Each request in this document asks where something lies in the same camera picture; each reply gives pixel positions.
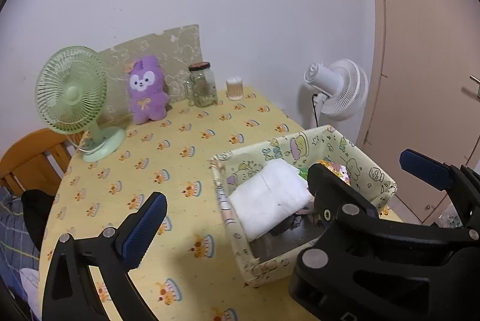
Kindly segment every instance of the white wall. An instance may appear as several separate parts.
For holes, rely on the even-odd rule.
[[[43,127],[35,79],[56,50],[102,50],[190,23],[200,25],[218,86],[241,75],[306,128],[314,125],[306,66],[351,58],[371,72],[374,0],[8,0],[0,13],[0,155]],[[339,129],[354,140],[361,118]]]

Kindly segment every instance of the folded white towel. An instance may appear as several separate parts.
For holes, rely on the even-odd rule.
[[[310,201],[307,181],[283,159],[267,162],[265,168],[239,185],[230,196],[247,241],[267,233]]]

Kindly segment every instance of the green fan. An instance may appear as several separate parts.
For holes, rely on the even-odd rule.
[[[107,98],[107,75],[92,49],[71,46],[59,50],[43,66],[37,79],[35,102],[46,125],[57,133],[88,130],[90,139],[77,146],[92,163],[116,151],[125,130],[111,126],[100,130],[97,118]]]

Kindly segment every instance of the fan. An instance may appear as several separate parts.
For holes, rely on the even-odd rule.
[[[43,66],[37,79],[35,102],[46,125],[57,133],[88,130],[90,139],[76,146],[88,162],[114,152],[125,139],[125,130],[111,126],[100,130],[97,118],[107,98],[107,76],[96,52],[83,46],[59,50]]]
[[[334,121],[352,117],[365,103],[368,79],[365,71],[353,61],[343,58],[329,67],[311,64],[305,71],[305,82],[317,90],[313,96],[313,109]]]

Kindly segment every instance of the wooden chair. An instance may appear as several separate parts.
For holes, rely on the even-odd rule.
[[[83,132],[80,132],[69,137],[78,145],[82,135]],[[50,129],[37,130],[18,140],[0,160],[1,185],[15,195],[21,195],[24,189],[40,189],[55,195],[61,179],[45,153],[51,153],[65,172],[71,159],[64,144],[67,140],[66,135]]]

